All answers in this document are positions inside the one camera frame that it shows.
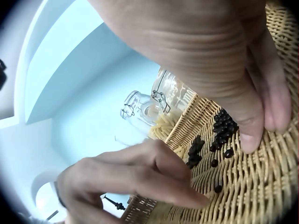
glass jar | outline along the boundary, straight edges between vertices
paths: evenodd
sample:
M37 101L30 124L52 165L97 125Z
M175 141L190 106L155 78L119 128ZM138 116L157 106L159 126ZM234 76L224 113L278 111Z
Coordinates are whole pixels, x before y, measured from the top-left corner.
M159 114L159 106L146 94L132 91L124 101L120 116L144 134L148 134L150 127Z
M152 86L152 99L158 102L160 112L171 110L180 114L187 108L194 91L167 70L160 69Z

woven rattan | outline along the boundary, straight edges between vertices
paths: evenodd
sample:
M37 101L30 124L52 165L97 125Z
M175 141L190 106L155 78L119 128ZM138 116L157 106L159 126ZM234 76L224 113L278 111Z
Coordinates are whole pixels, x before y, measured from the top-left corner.
M135 196L123 219L132 224L216 224L276 223L298 198L298 25L293 16L277 4L268 4L267 26L284 63L292 96L292 120L284 134L264 133L259 149L251 155L240 150L239 132L221 151L209 147L214 133L213 117L220 107L195 95L166 139L172 150L184 147L183 159L196 135L205 141L199 165L192 169L191 185L211 200L201 210L173 206ZM231 148L234 156L224 159ZM216 168L210 166L217 159ZM223 185L216 194L215 184Z

black bean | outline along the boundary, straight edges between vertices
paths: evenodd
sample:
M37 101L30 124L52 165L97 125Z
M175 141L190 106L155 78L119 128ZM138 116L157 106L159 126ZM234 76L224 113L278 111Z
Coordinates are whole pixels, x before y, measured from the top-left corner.
M220 138L218 142L219 142L220 144L224 144L224 143L226 143L226 140L223 139L223 138Z
M215 193L220 193L222 191L222 186L221 185L216 185L214 188Z
M189 161L190 161L190 162L200 161L200 159L201 159L201 156L198 155L198 154L192 154L192 155L189 157Z
M218 160L213 159L211 162L211 167L216 167L216 166L218 166Z
M215 148L216 148L216 150L220 150L221 147L222 147L222 146L221 146L219 143L216 143L216 144L215 144Z
M197 149L197 147L195 145L191 146L190 149L189 149L189 152L188 154L197 154L199 151Z
M215 147L215 145L212 144L212 146L210 147L210 152L216 152L216 147Z
M227 159L231 158L233 155L234 155L234 152L232 149L228 149L224 152L224 157Z

fingernail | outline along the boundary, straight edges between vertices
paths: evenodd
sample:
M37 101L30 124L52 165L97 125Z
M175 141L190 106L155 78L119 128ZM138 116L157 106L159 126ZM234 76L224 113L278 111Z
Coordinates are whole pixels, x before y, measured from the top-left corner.
M257 149L254 137L240 133L241 149L244 153L250 154Z
M200 207L205 207L210 204L210 200L206 196L204 196L203 194L195 190L192 191L193 191L193 195L196 198L196 202L199 204Z
M203 207L208 206L210 204L210 200L203 194L197 193L197 197L198 197L198 200L200 200L200 203Z

white wall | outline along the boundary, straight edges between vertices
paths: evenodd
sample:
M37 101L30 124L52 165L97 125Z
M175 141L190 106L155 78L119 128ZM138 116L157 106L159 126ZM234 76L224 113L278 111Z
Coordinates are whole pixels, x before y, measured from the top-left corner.
M0 58L7 69L7 81L0 92L0 119L14 115L13 99L16 68L25 35L42 0L20 1L0 30Z
M0 129L3 172L28 211L39 218L44 217L35 206L34 194L67 168L51 147L51 126L52 120L48 119L32 125L19 124Z

